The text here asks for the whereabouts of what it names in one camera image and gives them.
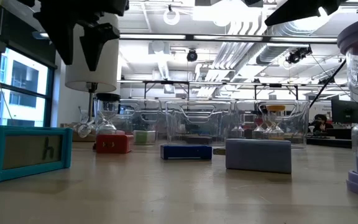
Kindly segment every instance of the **gray block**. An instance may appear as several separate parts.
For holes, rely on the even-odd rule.
[[[226,168],[291,174],[291,142],[227,139]]]

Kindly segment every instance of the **computer monitor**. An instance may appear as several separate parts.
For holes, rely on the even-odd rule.
[[[358,103],[344,100],[331,100],[333,122],[358,123]]]

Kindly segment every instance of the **red box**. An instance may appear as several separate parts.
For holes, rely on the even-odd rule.
[[[131,151],[133,139],[134,136],[130,135],[97,135],[96,152],[126,154]]]

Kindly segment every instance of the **person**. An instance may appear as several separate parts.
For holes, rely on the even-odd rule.
[[[334,128],[334,126],[327,123],[327,116],[323,114],[317,114],[314,116],[314,121],[311,125],[314,126],[313,132],[326,132],[328,128]]]

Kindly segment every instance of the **wooden table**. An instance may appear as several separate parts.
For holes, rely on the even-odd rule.
[[[285,175],[226,170],[224,156],[163,161],[158,147],[89,146],[76,146],[70,169],[0,183],[0,223],[358,223],[350,149],[293,150]]]

